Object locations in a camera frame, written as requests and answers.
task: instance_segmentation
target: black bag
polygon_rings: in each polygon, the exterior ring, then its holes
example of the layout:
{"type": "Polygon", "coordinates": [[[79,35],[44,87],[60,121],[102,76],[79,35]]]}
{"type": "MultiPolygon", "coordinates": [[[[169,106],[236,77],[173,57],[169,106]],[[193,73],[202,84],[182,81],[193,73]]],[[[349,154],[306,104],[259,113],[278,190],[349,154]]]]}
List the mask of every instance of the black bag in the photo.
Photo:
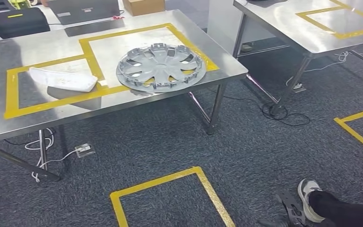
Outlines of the black bag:
{"type": "Polygon", "coordinates": [[[0,13],[0,37],[13,38],[50,31],[45,15],[39,8],[0,13]]]}

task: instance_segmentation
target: red object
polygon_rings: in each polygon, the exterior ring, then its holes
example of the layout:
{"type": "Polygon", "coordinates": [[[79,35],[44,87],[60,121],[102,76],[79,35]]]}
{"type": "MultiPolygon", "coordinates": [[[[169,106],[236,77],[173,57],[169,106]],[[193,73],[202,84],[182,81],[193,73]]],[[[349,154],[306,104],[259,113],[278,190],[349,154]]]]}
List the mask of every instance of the red object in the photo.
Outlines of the red object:
{"type": "Polygon", "coordinates": [[[112,17],[114,20],[119,20],[119,19],[123,19],[124,17],[122,17],[122,16],[113,16],[112,17]]]}

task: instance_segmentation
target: power cord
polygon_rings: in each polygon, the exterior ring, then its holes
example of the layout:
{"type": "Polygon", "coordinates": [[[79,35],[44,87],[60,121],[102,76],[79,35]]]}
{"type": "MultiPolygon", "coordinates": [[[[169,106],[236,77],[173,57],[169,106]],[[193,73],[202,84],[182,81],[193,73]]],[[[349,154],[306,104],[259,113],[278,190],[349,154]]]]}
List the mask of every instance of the power cord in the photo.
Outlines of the power cord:
{"type": "MultiPolygon", "coordinates": [[[[316,71],[316,70],[324,70],[326,69],[327,67],[329,66],[332,66],[332,65],[336,65],[336,64],[341,64],[341,63],[344,63],[346,62],[347,60],[347,56],[349,55],[349,53],[346,51],[346,52],[343,52],[341,54],[335,54],[336,56],[339,56],[338,60],[339,62],[335,62],[335,63],[332,63],[332,64],[329,64],[321,69],[313,69],[313,70],[305,70],[304,72],[311,72],[311,71],[316,71]]],[[[293,79],[293,77],[291,77],[290,79],[288,79],[285,83],[286,87],[289,86],[289,82],[293,79]]],[[[303,85],[301,83],[298,83],[294,86],[293,89],[298,89],[298,88],[301,88],[303,85]]]]}
{"type": "MultiPolygon", "coordinates": [[[[49,128],[49,132],[52,132],[50,135],[48,135],[45,139],[48,139],[50,136],[52,135],[55,135],[56,134],[56,130],[54,128],[49,128]]],[[[28,143],[32,143],[32,141],[29,141],[29,142],[24,142],[24,143],[14,143],[14,142],[11,142],[9,141],[8,139],[4,139],[5,142],[7,142],[8,144],[11,144],[11,145],[16,145],[16,146],[19,146],[19,145],[26,145],[28,143]]]]}
{"type": "MultiPolygon", "coordinates": [[[[209,88],[208,88],[208,90],[216,94],[216,91],[211,90],[209,88]]],[[[282,117],[276,117],[276,116],[272,115],[270,113],[270,110],[275,106],[274,103],[265,103],[264,105],[260,106],[257,103],[257,101],[255,101],[254,99],[250,99],[250,98],[234,98],[234,97],[229,97],[229,96],[223,96],[223,97],[232,99],[232,100],[238,100],[238,101],[243,101],[243,100],[251,101],[251,102],[255,103],[255,105],[258,107],[258,109],[261,111],[261,113],[264,117],[266,117],[270,120],[273,120],[273,121],[278,121],[278,122],[288,125],[288,126],[294,126],[294,127],[295,126],[304,126],[304,125],[311,123],[311,118],[309,118],[308,116],[306,116],[302,113],[289,113],[289,111],[284,106],[282,106],[282,108],[284,110],[284,114],[282,115],[282,117]],[[298,123],[298,124],[291,124],[291,123],[285,122],[285,120],[287,120],[290,116],[301,116],[305,119],[305,122],[298,123]]]]}
{"type": "MultiPolygon", "coordinates": [[[[46,128],[46,130],[49,131],[50,135],[48,137],[45,137],[44,139],[48,141],[48,145],[46,145],[46,148],[45,150],[48,151],[48,149],[50,147],[53,146],[54,142],[55,142],[55,137],[54,135],[56,134],[56,131],[54,128],[46,128]]],[[[35,143],[38,143],[40,142],[40,140],[34,140],[34,141],[29,141],[29,142],[24,142],[24,143],[13,143],[13,142],[10,142],[9,140],[4,140],[5,142],[7,142],[8,144],[11,144],[11,145],[24,145],[24,148],[27,149],[27,150],[40,150],[40,148],[31,148],[30,146],[35,144],[35,143]]],[[[50,163],[50,162],[60,162],[60,161],[63,161],[65,158],[67,158],[69,155],[73,154],[74,152],[77,152],[77,151],[84,151],[84,150],[87,150],[85,147],[82,147],[82,148],[78,148],[70,153],[68,153],[67,155],[65,155],[65,157],[59,159],[59,160],[49,160],[49,161],[46,161],[44,163],[41,163],[42,160],[41,160],[41,157],[39,158],[38,160],[38,163],[37,163],[37,167],[39,168],[42,168],[44,165],[50,163]]],[[[38,178],[38,174],[32,172],[31,173],[31,176],[35,179],[35,181],[37,183],[40,182],[40,179],[38,178]]]]}

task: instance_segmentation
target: yellow tape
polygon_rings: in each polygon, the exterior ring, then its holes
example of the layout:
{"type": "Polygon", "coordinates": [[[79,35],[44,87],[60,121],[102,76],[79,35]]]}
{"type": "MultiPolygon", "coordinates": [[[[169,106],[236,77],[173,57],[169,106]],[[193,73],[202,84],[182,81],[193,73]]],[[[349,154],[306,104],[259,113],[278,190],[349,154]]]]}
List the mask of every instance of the yellow tape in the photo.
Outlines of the yellow tape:
{"type": "Polygon", "coordinates": [[[341,119],[341,121],[343,121],[343,122],[350,122],[350,121],[354,121],[354,120],[357,120],[357,119],[362,118],[362,117],[363,117],[363,112],[356,113],[356,114],[351,115],[349,117],[345,117],[345,118],[341,119]]]}
{"type": "MultiPolygon", "coordinates": [[[[219,67],[206,54],[204,54],[197,46],[195,46],[190,40],[188,40],[183,35],[183,33],[181,33],[179,30],[177,30],[177,28],[175,28],[175,26],[173,26],[171,23],[165,23],[165,24],[161,24],[161,25],[155,25],[155,26],[144,27],[144,28],[137,28],[134,30],[128,30],[128,31],[124,31],[124,32],[98,35],[98,36],[94,36],[94,37],[80,39],[79,42],[82,47],[84,46],[87,49],[86,46],[87,45],[89,46],[88,43],[91,41],[112,38],[112,37],[116,37],[116,36],[120,36],[120,35],[128,35],[128,34],[133,34],[133,33],[138,33],[138,32],[145,32],[145,31],[150,31],[150,30],[155,30],[155,29],[160,29],[160,28],[169,29],[169,31],[171,31],[173,33],[173,35],[176,36],[185,46],[189,47],[192,51],[194,51],[197,55],[199,55],[202,58],[202,60],[204,60],[206,66],[207,66],[207,71],[219,69],[219,67]]],[[[94,55],[94,53],[92,52],[92,49],[88,50],[88,53],[92,53],[92,55],[94,55]]]]}
{"type": "Polygon", "coordinates": [[[21,109],[18,108],[18,74],[19,73],[28,71],[28,69],[30,67],[42,68],[42,67],[47,67],[47,66],[52,66],[52,65],[56,65],[56,64],[69,62],[69,61],[86,59],[88,66],[91,70],[91,73],[94,76],[98,77],[98,81],[103,81],[103,80],[105,80],[105,77],[101,71],[101,68],[99,67],[98,61],[96,60],[94,51],[92,50],[91,45],[89,44],[90,41],[100,40],[100,39],[105,39],[105,38],[110,38],[110,37],[115,37],[115,36],[120,36],[120,35],[144,32],[144,31],[165,28],[165,27],[168,28],[185,46],[189,47],[196,54],[198,54],[199,56],[202,57],[202,59],[207,64],[207,71],[219,69],[215,63],[213,63],[198,47],[196,47],[192,42],[190,42],[171,23],[84,38],[84,39],[79,40],[81,49],[83,50],[83,53],[84,53],[82,55],[72,56],[72,57],[53,60],[53,61],[47,61],[47,62],[43,62],[43,63],[39,63],[39,64],[23,66],[23,67],[8,70],[7,71],[8,82],[7,82],[7,91],[6,91],[6,111],[4,114],[4,118],[9,119],[9,118],[13,118],[13,117],[19,117],[19,116],[26,115],[26,114],[32,114],[32,113],[36,113],[39,111],[49,110],[49,109],[59,107],[62,105],[68,105],[68,104],[73,104],[73,103],[77,103],[77,102],[82,102],[82,101],[86,101],[89,99],[98,98],[98,97],[102,97],[105,95],[110,95],[113,93],[129,90],[129,88],[127,88],[125,86],[109,88],[107,85],[100,86],[97,83],[97,85],[96,85],[97,91],[94,91],[94,92],[89,92],[86,94],[68,97],[68,98],[64,98],[64,99],[60,99],[60,100],[56,100],[56,101],[52,101],[52,102],[47,102],[47,103],[43,103],[43,104],[33,105],[33,106],[21,108],[21,109]]]}
{"type": "Polygon", "coordinates": [[[312,10],[312,11],[296,13],[296,15],[303,18],[307,22],[319,27],[320,29],[328,32],[329,34],[334,35],[338,39],[347,39],[347,38],[350,38],[350,37],[363,35],[363,30],[358,30],[358,31],[350,32],[350,33],[344,33],[344,34],[343,33],[338,33],[336,31],[334,31],[333,29],[331,29],[331,28],[317,22],[316,20],[308,17],[308,15],[311,15],[311,14],[329,12],[329,11],[340,10],[340,9],[345,9],[345,10],[352,11],[352,12],[357,13],[358,15],[363,17],[363,11],[360,11],[360,10],[358,10],[356,8],[353,8],[353,7],[349,6],[349,5],[346,5],[346,4],[344,4],[344,3],[342,3],[342,2],[340,2],[338,0],[330,0],[330,1],[337,4],[337,5],[339,5],[339,6],[326,8],[326,9],[318,9],[318,10],[312,10]]]}
{"type": "Polygon", "coordinates": [[[8,18],[12,18],[12,17],[20,17],[22,16],[23,14],[16,14],[16,15],[12,15],[12,16],[8,16],[8,18]]]}
{"type": "Polygon", "coordinates": [[[333,2],[333,3],[335,3],[335,4],[337,4],[337,5],[339,5],[339,6],[343,7],[343,8],[345,8],[345,9],[348,9],[348,10],[350,10],[350,11],[353,11],[353,12],[355,12],[355,13],[357,13],[358,15],[360,15],[360,16],[362,16],[362,17],[363,17],[363,11],[361,11],[361,10],[358,10],[358,9],[356,9],[356,8],[354,8],[354,7],[351,7],[351,6],[347,5],[347,4],[344,4],[344,3],[342,3],[342,2],[340,2],[340,1],[338,1],[338,0],[329,0],[329,1],[331,1],[331,2],[333,2]]]}
{"type": "Polygon", "coordinates": [[[120,227],[127,227],[129,226],[127,224],[127,219],[123,211],[123,207],[120,202],[120,197],[129,195],[135,192],[139,192],[141,190],[151,188],[166,182],[170,182],[191,174],[197,174],[200,182],[204,186],[205,191],[208,193],[209,198],[213,202],[216,210],[218,211],[219,215],[221,216],[222,220],[226,224],[227,227],[234,227],[235,224],[233,223],[232,219],[230,218],[230,215],[227,213],[225,207],[223,206],[222,202],[220,201],[218,195],[216,194],[214,188],[212,187],[211,183],[205,176],[204,172],[202,171],[201,167],[194,166],[190,169],[186,169],[174,174],[170,174],[167,176],[163,176],[157,179],[154,179],[152,181],[148,181],[145,183],[141,183],[135,186],[132,186],[130,188],[126,188],[117,192],[112,192],[110,194],[110,198],[112,201],[113,209],[115,210],[116,218],[118,220],[120,227]]]}
{"type": "Polygon", "coordinates": [[[361,143],[363,143],[363,137],[358,134],[356,131],[354,131],[350,126],[348,126],[343,120],[339,118],[334,119],[342,128],[344,128],[348,133],[350,133],[352,136],[354,136],[357,140],[359,140],[361,143]]]}

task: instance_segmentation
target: black pants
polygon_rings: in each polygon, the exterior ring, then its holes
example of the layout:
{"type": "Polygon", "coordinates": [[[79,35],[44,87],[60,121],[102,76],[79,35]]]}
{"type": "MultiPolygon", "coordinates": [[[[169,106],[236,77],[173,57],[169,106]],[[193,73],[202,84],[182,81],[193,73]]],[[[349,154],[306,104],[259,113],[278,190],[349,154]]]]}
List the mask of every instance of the black pants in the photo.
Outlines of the black pants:
{"type": "Polygon", "coordinates": [[[314,191],[308,196],[314,211],[336,227],[363,227],[363,205],[339,201],[328,192],[314,191]]]}

